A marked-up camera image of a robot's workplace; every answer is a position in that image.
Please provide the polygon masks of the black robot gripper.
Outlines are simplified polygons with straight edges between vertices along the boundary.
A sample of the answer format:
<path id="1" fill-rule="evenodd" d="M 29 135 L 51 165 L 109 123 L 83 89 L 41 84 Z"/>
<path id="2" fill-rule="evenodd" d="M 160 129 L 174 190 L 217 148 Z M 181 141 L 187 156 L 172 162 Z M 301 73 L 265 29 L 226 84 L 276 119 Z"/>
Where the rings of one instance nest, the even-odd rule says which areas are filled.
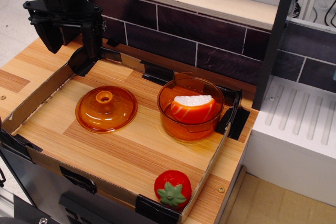
<path id="1" fill-rule="evenodd" d="M 60 28 L 81 27 L 83 45 L 89 58 L 95 58 L 102 46 L 102 8 L 88 0 L 26 1 L 29 21 L 47 47 L 56 54 L 63 45 Z"/>

